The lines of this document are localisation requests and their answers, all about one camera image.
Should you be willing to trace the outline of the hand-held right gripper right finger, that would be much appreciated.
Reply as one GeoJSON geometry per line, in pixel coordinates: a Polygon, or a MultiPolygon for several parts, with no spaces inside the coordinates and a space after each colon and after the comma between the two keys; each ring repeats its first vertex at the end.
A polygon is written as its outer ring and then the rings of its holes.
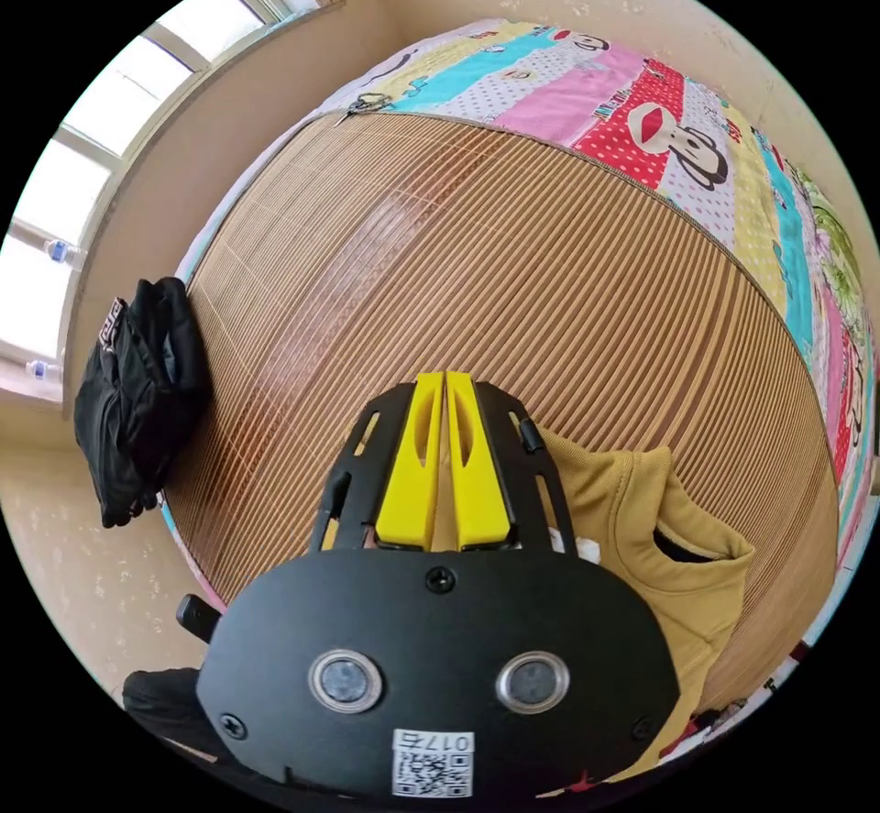
{"type": "Polygon", "coordinates": [[[460,550],[498,547],[511,529],[473,379],[446,373],[446,403],[456,546],[460,550]]]}

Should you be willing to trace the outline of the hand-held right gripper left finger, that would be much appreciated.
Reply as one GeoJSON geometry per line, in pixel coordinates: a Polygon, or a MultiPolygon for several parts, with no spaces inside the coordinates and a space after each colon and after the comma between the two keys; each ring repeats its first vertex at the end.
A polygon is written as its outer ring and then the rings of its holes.
{"type": "Polygon", "coordinates": [[[419,375],[401,423],[375,523],[381,547],[429,547],[434,538],[445,374],[419,375]]]}

